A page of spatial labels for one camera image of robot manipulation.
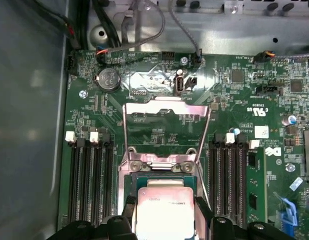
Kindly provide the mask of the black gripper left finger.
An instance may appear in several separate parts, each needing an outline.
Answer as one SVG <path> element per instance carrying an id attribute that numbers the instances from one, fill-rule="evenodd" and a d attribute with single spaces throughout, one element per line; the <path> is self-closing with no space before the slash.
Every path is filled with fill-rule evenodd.
<path id="1" fill-rule="evenodd" d="M 121 215 L 110 217 L 106 223 L 94 226 L 91 222 L 77 220 L 69 223 L 49 237 L 50 240 L 135 240 L 132 230 L 136 197 L 128 196 Z"/>

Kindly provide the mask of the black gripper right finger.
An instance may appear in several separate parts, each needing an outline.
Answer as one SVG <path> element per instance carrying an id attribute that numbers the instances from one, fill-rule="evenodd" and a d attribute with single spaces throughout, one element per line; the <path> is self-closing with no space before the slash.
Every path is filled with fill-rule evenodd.
<path id="1" fill-rule="evenodd" d="M 261 221 L 241 228 L 225 216 L 214 215 L 202 197 L 194 198 L 194 229 L 200 240 L 290 240 L 291 236 Z"/>

